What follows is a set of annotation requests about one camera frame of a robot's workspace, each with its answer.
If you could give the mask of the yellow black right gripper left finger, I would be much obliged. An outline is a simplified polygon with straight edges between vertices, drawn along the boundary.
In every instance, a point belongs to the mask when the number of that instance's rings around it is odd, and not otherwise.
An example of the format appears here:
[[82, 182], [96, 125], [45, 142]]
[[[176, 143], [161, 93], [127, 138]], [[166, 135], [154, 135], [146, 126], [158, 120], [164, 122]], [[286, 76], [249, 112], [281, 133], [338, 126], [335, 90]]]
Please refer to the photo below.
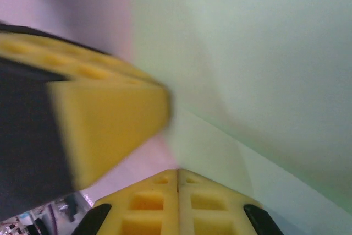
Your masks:
[[178, 234], [178, 171], [165, 170], [97, 200], [80, 234]]

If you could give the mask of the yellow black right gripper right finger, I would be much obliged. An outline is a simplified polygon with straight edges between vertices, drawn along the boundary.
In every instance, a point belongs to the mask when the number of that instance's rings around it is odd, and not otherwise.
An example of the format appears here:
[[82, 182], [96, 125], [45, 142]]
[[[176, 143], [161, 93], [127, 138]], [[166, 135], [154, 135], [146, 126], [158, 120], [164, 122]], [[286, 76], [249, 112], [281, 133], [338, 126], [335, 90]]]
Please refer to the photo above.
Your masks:
[[180, 234], [282, 234], [255, 199], [195, 172], [178, 170]]

